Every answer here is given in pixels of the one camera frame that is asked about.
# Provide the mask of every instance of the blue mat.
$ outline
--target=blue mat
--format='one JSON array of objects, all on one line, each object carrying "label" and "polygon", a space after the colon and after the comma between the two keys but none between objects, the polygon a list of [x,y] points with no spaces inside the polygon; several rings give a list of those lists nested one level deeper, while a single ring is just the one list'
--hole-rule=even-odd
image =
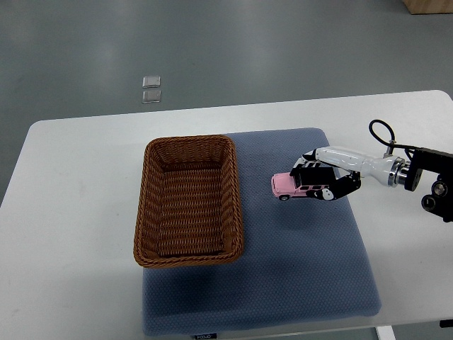
[{"label": "blue mat", "polygon": [[144,269],[148,336],[206,334],[372,316],[381,303],[347,198],[279,201],[270,178],[328,145],[307,128],[229,135],[236,144],[244,253],[218,266]]}]

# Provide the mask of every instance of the pink toy car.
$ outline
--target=pink toy car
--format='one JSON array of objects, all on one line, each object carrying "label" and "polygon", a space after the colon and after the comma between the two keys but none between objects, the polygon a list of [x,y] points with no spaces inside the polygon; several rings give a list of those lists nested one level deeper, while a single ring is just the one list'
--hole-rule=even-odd
[{"label": "pink toy car", "polygon": [[307,197],[307,192],[321,190],[336,180],[332,168],[300,168],[294,176],[289,172],[275,174],[271,180],[272,192],[280,200]]}]

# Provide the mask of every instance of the white table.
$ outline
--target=white table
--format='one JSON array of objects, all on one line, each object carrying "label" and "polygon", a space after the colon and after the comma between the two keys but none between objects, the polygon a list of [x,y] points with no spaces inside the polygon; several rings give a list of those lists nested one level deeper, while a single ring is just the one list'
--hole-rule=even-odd
[{"label": "white table", "polygon": [[[0,208],[0,339],[143,337],[142,269],[132,257],[132,239],[142,157],[150,140],[316,127],[331,145],[378,156],[386,148],[368,132],[374,118],[390,123],[400,143],[453,152],[453,102],[441,91],[32,125]],[[288,166],[294,161],[288,159]],[[378,315],[221,337],[452,318],[453,223],[420,206],[434,180],[425,172],[411,193],[365,178],[349,196],[382,299]]]}]

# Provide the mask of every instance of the toy car window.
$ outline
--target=toy car window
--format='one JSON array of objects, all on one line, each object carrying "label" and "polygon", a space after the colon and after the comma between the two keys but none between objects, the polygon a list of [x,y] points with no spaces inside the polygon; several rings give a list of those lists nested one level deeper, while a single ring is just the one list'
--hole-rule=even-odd
[{"label": "toy car window", "polygon": [[300,187],[302,185],[302,179],[300,178],[300,173],[297,173],[294,175],[294,186],[296,188]]}]

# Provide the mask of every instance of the white robotic arm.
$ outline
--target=white robotic arm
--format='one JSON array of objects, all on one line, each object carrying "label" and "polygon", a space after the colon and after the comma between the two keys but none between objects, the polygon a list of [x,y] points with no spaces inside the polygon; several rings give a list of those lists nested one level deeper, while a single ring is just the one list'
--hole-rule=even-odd
[{"label": "white robotic arm", "polygon": [[383,186],[404,184],[406,161],[397,156],[376,158],[341,147],[320,147],[302,155],[306,162],[318,161],[330,166],[354,171],[360,177],[374,177]]},{"label": "white robotic arm", "polygon": [[[380,123],[389,129],[390,142],[385,142],[374,133],[372,126]],[[382,158],[372,157],[342,147],[320,147],[303,154],[294,164],[290,176],[300,173],[303,168],[329,165],[349,171],[349,174],[329,183],[327,187],[306,192],[307,197],[320,200],[335,200],[356,191],[361,186],[361,177],[371,176],[383,186],[402,185],[408,191],[414,191],[423,170],[437,173],[436,182],[431,187],[431,194],[422,198],[422,207],[429,213],[443,217],[445,222],[453,222],[453,154],[411,145],[396,144],[391,127],[382,120],[373,120],[369,131],[387,151]],[[394,156],[394,148],[404,149],[408,159]]]}]

